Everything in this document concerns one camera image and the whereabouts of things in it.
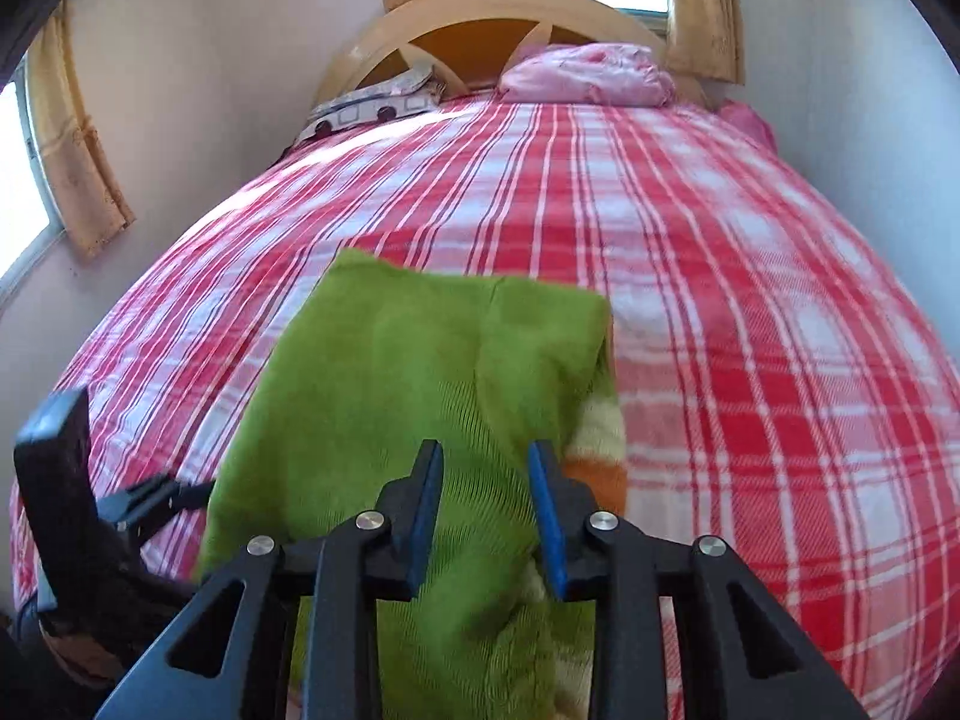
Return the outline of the green orange striped knit sweater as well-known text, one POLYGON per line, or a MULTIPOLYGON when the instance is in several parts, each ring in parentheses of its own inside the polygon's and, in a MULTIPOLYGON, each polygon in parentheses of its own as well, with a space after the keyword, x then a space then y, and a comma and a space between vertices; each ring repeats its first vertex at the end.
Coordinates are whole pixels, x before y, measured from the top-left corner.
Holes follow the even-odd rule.
POLYGON ((206 509, 199 567, 249 539, 329 533, 444 454, 427 580, 377 610, 391 718, 581 718, 594 610, 535 564, 527 450, 553 445, 602 509, 626 507, 612 310, 587 289, 451 277, 345 250, 268 358, 206 509))

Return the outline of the red white plaid bed sheet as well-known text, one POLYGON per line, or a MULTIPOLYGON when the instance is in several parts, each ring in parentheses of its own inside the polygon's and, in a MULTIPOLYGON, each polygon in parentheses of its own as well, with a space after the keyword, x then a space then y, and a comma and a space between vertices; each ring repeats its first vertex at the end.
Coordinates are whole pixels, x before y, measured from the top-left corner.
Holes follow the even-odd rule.
POLYGON ((905 718, 958 644, 958 372, 832 205, 716 115, 473 99, 306 143, 176 242, 62 374, 91 481, 217 471, 338 252, 592 289, 626 457, 599 497, 724 536, 867 712, 905 718))

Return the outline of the yellow curtain side window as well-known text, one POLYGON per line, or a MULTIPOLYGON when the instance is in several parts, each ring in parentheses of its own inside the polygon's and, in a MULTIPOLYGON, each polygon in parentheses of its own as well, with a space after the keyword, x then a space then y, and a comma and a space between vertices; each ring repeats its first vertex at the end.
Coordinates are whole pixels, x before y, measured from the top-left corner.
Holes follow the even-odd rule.
POLYGON ((29 114, 44 177, 65 232, 85 259, 98 257, 134 221, 86 109, 62 0, 26 54, 29 114))

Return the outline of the white bus print pillow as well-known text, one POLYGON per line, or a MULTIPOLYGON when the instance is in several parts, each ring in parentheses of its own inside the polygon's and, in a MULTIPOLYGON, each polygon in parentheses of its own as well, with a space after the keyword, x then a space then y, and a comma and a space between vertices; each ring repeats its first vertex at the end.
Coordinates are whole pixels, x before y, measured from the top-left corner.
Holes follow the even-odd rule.
POLYGON ((368 98, 338 106, 319 106, 308 115, 308 122, 296 135, 295 145, 311 140, 332 137, 363 125, 385 124, 412 115, 425 114, 438 109, 443 99, 444 86, 428 83, 427 86, 405 96, 368 98))

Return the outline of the pink cloth beside bed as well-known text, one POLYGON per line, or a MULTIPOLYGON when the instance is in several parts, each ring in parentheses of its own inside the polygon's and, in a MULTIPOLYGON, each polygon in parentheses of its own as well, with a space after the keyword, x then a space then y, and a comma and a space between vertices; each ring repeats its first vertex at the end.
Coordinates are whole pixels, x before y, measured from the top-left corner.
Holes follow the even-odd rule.
POLYGON ((726 99, 716 109, 716 114, 726 124, 732 125, 745 137, 754 140, 757 145, 763 146, 773 154, 778 153, 778 142, 773 127, 750 104, 736 101, 736 99, 726 99))

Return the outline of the grey patterned pillow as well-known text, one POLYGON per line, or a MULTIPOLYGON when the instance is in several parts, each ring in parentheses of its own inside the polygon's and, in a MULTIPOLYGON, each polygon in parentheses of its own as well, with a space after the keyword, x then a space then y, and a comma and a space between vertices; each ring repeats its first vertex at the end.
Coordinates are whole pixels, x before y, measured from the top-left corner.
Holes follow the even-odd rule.
POLYGON ((367 103, 377 99, 407 98, 428 89, 443 91, 444 82, 431 62, 418 62, 409 70, 387 78, 384 82, 356 88, 340 96, 343 104, 367 103))

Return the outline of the pink floral pillow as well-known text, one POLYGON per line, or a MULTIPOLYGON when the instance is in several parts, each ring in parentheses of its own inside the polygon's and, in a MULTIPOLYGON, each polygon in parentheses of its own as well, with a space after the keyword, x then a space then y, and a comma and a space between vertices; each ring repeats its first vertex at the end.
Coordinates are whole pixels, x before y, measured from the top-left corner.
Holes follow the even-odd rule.
POLYGON ((677 88, 649 47, 592 43, 537 50, 501 73, 496 96, 505 103, 665 107, 677 88))

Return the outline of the cream arched wooden headboard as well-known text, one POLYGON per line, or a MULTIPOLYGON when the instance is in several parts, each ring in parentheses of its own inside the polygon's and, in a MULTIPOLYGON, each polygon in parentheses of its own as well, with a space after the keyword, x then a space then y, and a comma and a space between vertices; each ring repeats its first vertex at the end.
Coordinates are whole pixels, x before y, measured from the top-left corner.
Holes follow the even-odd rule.
POLYGON ((335 54, 314 101, 430 64, 459 98, 496 85, 503 71, 550 44, 625 43, 665 64, 665 43, 635 16, 597 0, 410 0, 379 16, 335 54))

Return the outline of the yellow curtain centre window right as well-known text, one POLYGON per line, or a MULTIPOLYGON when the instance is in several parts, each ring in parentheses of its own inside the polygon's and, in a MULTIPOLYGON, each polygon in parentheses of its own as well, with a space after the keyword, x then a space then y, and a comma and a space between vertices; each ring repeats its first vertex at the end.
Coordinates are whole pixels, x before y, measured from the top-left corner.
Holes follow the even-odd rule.
POLYGON ((667 66, 682 75, 745 83, 740 0, 669 0, 667 66))

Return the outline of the side window aluminium frame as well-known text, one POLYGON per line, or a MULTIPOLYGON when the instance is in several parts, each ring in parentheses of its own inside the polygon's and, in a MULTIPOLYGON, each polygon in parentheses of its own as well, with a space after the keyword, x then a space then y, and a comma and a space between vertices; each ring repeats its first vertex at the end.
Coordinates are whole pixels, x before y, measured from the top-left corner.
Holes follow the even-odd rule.
POLYGON ((26 59, 2 88, 0 148, 0 298, 7 305, 49 249, 64 223, 53 203, 34 141, 26 59))

